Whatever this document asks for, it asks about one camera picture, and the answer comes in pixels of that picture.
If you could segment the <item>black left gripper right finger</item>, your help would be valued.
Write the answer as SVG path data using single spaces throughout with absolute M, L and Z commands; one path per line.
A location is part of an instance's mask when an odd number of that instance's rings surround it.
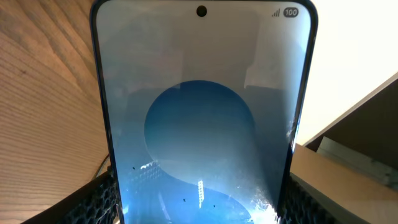
M 284 202 L 278 212 L 280 224 L 369 224 L 325 194 L 290 174 Z

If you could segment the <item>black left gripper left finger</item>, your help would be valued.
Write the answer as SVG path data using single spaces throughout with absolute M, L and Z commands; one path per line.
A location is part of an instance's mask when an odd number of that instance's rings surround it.
M 119 215 L 119 204 L 114 174 L 106 171 L 22 224 L 110 224 Z

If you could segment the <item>blue Galaxy smartphone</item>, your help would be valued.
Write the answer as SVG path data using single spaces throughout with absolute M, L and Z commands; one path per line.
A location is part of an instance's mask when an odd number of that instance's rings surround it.
M 122 223 L 279 223 L 318 14 L 311 1 L 95 1 Z

